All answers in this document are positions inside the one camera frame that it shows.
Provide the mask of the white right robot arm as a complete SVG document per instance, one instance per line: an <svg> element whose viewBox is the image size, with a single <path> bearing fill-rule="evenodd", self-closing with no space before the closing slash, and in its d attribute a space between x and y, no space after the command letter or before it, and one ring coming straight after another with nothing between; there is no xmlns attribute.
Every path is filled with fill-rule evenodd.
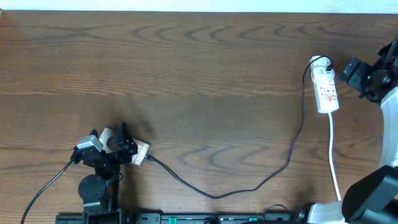
<svg viewBox="0 0 398 224"><path fill-rule="evenodd" d="M359 97L378 105L382 113L381 153L377 169L340 194L333 163L333 149L328 148L336 201L309 203L292 223L397 223L397 41L383 45L378 59L369 64L351 58L340 75L327 56L310 59L308 69L315 90L317 110L330 116L339 108L335 80L358 91Z"/></svg>

